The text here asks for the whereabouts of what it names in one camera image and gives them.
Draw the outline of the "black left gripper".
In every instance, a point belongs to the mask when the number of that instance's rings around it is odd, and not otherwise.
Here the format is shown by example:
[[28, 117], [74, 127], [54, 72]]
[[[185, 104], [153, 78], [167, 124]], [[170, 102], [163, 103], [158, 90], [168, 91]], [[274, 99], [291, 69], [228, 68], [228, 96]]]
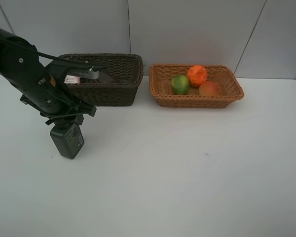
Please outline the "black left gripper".
[[11, 85], [22, 93], [22, 103], [32, 106], [41, 116], [48, 118], [47, 125], [67, 122], [82, 125], [84, 115], [95, 115], [95, 106], [75, 97], [64, 83], [57, 81], [47, 71], [38, 77], [12, 79]]

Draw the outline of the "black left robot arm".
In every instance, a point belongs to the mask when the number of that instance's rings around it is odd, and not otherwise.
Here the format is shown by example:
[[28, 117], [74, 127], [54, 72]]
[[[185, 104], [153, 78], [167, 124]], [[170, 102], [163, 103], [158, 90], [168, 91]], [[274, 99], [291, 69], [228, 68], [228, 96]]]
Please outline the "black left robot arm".
[[49, 119], [47, 124], [75, 117], [81, 124], [83, 115], [95, 115], [96, 107], [71, 94], [64, 80], [72, 69], [97, 68], [40, 53], [25, 39], [0, 28], [0, 75], [21, 92], [22, 103]]

